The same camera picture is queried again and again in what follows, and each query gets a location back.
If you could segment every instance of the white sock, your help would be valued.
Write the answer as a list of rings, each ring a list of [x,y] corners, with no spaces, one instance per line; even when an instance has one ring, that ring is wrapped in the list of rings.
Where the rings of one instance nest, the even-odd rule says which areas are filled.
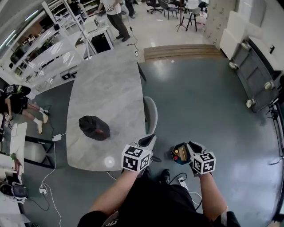
[[[40,120],[38,120],[38,119],[34,119],[34,122],[37,124],[37,125],[39,125],[40,124]]]

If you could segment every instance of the gray table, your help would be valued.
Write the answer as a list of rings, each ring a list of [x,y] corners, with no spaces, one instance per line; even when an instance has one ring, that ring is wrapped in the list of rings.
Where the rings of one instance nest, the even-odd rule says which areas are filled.
[[[86,137],[79,128],[79,119],[85,115],[105,121],[110,138],[96,141]],[[120,170],[124,146],[143,134],[143,95],[133,49],[109,50],[85,61],[76,75],[69,102],[68,164],[92,171]]]

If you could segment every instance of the gray floor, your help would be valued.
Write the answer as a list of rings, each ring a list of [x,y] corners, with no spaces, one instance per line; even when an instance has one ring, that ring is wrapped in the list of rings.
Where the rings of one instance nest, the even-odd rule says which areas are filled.
[[[217,157],[213,176],[229,210],[235,212],[243,227],[264,227],[274,214],[281,185],[281,164],[268,165],[278,157],[276,133],[265,110],[254,114],[245,107],[245,92],[228,63],[227,59],[196,59],[142,64],[148,79],[142,82],[143,93],[153,98],[158,108],[154,153],[163,159],[162,163],[152,163],[151,168],[153,173],[169,168],[172,176],[188,173],[189,189],[200,193],[199,180],[193,177],[189,166],[174,163],[168,150],[184,141],[204,144]],[[36,99],[40,106],[52,105],[50,120],[54,134],[65,133],[71,87],[72,83],[64,84]],[[47,125],[43,130],[42,136],[50,138],[51,127]],[[28,125],[28,131],[29,135],[37,136],[33,123]],[[92,200],[113,182],[106,173],[69,167],[65,143],[65,138],[56,143],[58,169],[46,180],[62,215],[63,227],[76,226]],[[45,200],[38,188],[49,172],[25,164],[25,185],[30,197],[42,206]],[[52,204],[44,212],[27,201],[24,211],[41,227],[58,226],[59,217]]]

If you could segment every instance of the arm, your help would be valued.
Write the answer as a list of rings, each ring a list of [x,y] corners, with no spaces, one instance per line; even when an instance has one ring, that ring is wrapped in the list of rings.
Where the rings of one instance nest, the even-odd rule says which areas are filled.
[[[103,3],[101,2],[101,3],[99,4],[99,7],[98,7],[98,12],[100,12],[100,11],[102,10],[102,7],[103,7]]]
[[[124,202],[137,176],[138,173],[125,170],[117,181],[93,202],[89,211],[112,215]]]
[[[208,219],[215,221],[218,216],[227,211],[227,203],[210,173],[200,175],[199,179],[203,214]]]
[[[115,1],[114,1],[114,7],[115,7],[117,4],[119,4],[119,2],[120,2],[120,0],[115,0]]]
[[[11,109],[11,100],[9,98],[5,99],[5,104],[8,106],[8,111],[9,111],[9,117],[12,116],[12,109]]]

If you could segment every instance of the caster wheel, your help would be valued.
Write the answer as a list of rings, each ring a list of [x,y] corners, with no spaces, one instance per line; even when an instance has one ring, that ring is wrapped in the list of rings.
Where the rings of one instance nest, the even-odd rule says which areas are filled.
[[[247,51],[249,51],[250,48],[251,48],[248,43],[241,43],[241,46],[242,46],[244,49],[246,49]]]
[[[251,108],[252,105],[254,105],[255,103],[256,103],[256,101],[255,101],[254,99],[249,99],[249,100],[247,101],[247,103],[246,103],[246,106],[247,106],[248,108]]]
[[[264,89],[266,89],[266,90],[271,90],[273,87],[274,87],[274,84],[273,84],[272,81],[264,84]]]
[[[231,69],[237,69],[238,68],[237,64],[235,64],[233,62],[230,62],[229,66],[230,66]]]

